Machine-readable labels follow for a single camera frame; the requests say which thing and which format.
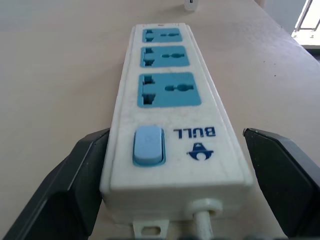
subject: beige table surface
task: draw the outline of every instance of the beige table surface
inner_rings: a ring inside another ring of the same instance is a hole
[[[190,25],[250,162],[242,130],[293,139],[320,165],[320,65],[253,0],[4,0],[0,3],[0,237],[44,177],[111,125],[131,28]],[[171,224],[169,238],[192,227]],[[256,185],[216,236],[283,236]],[[91,240],[130,236],[104,206]]]

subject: white cable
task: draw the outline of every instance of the white cable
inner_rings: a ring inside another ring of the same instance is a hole
[[[209,211],[199,211],[193,215],[195,220],[196,234],[201,240],[212,240],[214,233],[211,228]]]

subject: power strip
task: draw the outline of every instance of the power strip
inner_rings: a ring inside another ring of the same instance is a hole
[[[100,182],[114,221],[133,223],[136,237],[154,225],[165,234],[203,211],[232,215],[252,184],[190,27],[135,26]]]

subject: power switch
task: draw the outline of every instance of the power switch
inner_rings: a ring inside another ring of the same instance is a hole
[[[163,164],[164,134],[158,126],[141,126],[134,136],[133,164],[140,167],[152,167]]]

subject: electrical outlet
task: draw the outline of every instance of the electrical outlet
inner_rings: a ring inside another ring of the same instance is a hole
[[[191,72],[152,73],[139,76],[137,104],[141,108],[197,106],[201,99]]]
[[[141,48],[140,66],[143,68],[189,66],[184,46],[153,46]]]
[[[179,28],[151,28],[143,30],[142,41],[144,43],[182,42],[182,37]]]

